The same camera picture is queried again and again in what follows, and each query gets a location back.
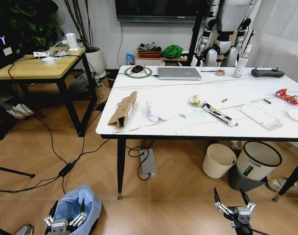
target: wooden floor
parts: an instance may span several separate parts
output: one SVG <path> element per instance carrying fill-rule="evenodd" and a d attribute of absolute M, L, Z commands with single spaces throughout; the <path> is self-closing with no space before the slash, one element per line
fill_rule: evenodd
<path fill-rule="evenodd" d="M 56 92 L 54 85 L 31 87 L 34 93 Z M 80 115 L 86 101 L 76 101 Z M 67 110 L 59 100 L 39 102 L 36 115 L 47 123 L 54 136 L 54 148 L 65 160 L 81 152 Z M 91 120 L 98 114 L 94 111 Z M 85 151 L 95 150 L 104 140 L 96 134 L 98 119 L 87 130 Z M 129 147 L 140 141 L 127 141 Z M 139 159 L 126 156 L 123 200 L 117 200 L 116 141 L 107 142 L 98 152 L 84 155 L 66 177 L 66 191 L 89 185 L 102 201 L 102 211 L 94 235 L 218 235 L 235 234 L 214 207 L 213 188 L 227 206 L 243 205 L 239 192 L 228 186 L 227 176 L 211 179 L 202 171 L 206 141 L 154 141 L 158 173 L 149 181 L 137 178 Z M 298 149 L 289 143 L 270 143 L 283 156 L 283 163 L 272 177 L 289 176 L 298 164 Z M 21 189 L 52 178 L 63 162 L 52 152 L 49 132 L 34 118 L 19 121 L 12 134 L 0 141 L 0 166 L 35 173 L 34 179 L 0 171 L 0 189 Z M 257 204 L 252 217 L 254 228 L 272 235 L 298 235 L 298 196 L 286 194 L 278 204 L 274 192 L 265 186 L 248 192 Z M 0 193 L 0 227 L 13 233 L 31 223 L 36 235 L 44 234 L 43 218 L 55 200 L 63 196 L 62 179 L 32 191 Z"/>

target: white curtain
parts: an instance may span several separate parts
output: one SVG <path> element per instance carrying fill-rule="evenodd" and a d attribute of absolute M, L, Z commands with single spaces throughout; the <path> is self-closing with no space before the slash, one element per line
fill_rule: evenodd
<path fill-rule="evenodd" d="M 247 67 L 284 71 L 298 82 L 298 0 L 262 0 Z"/>

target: white trash bin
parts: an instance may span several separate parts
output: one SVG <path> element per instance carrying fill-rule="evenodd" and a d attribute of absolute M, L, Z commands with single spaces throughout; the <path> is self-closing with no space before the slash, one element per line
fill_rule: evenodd
<path fill-rule="evenodd" d="M 221 178 L 237 161 L 235 153 L 225 145 L 214 143 L 206 151 L 202 169 L 211 178 Z"/>
<path fill-rule="evenodd" d="M 281 155 L 270 145 L 248 141 L 237 160 L 237 169 L 245 178 L 261 181 L 282 162 Z"/>

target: television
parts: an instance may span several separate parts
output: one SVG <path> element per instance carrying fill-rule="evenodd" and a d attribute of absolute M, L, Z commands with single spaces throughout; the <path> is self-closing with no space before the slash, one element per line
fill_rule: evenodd
<path fill-rule="evenodd" d="M 194 22 L 200 0 L 115 0 L 118 21 Z"/>

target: laptop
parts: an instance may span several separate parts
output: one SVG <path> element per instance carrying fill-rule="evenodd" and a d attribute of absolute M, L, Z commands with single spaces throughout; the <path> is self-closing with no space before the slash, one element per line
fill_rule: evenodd
<path fill-rule="evenodd" d="M 160 80 L 201 80 L 195 68 L 167 68 L 158 67 Z"/>

